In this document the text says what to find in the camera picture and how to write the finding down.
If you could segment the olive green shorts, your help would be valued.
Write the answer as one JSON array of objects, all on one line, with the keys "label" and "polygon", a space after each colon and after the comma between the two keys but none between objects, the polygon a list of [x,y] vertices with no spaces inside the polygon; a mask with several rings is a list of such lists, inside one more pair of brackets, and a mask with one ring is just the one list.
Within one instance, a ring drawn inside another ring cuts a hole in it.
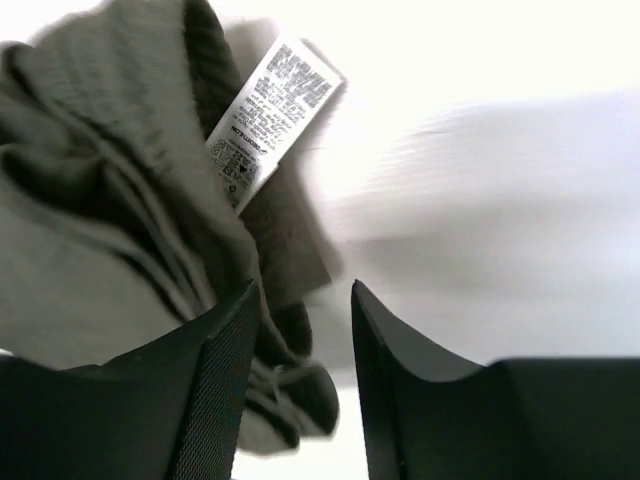
[{"label": "olive green shorts", "polygon": [[255,280],[259,332],[238,445],[331,436],[339,400],[313,361],[265,207],[237,214],[206,139],[242,85],[206,1],[108,1],[1,46],[1,346],[57,369],[100,364]]}]

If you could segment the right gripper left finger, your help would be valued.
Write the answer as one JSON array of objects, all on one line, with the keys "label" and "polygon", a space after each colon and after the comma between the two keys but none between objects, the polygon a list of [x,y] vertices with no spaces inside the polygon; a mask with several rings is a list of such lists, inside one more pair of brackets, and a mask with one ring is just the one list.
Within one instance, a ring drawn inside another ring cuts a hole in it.
[{"label": "right gripper left finger", "polygon": [[102,365],[1,358],[5,479],[227,479],[259,326],[249,282]]}]

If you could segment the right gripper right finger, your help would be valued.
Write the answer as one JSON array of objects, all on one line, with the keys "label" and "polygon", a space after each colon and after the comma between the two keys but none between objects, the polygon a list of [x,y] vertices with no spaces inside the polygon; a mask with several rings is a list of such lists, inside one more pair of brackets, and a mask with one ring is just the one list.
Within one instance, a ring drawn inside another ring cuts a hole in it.
[{"label": "right gripper right finger", "polygon": [[635,358],[476,364],[396,317],[362,282],[353,346],[372,479],[635,479]]}]

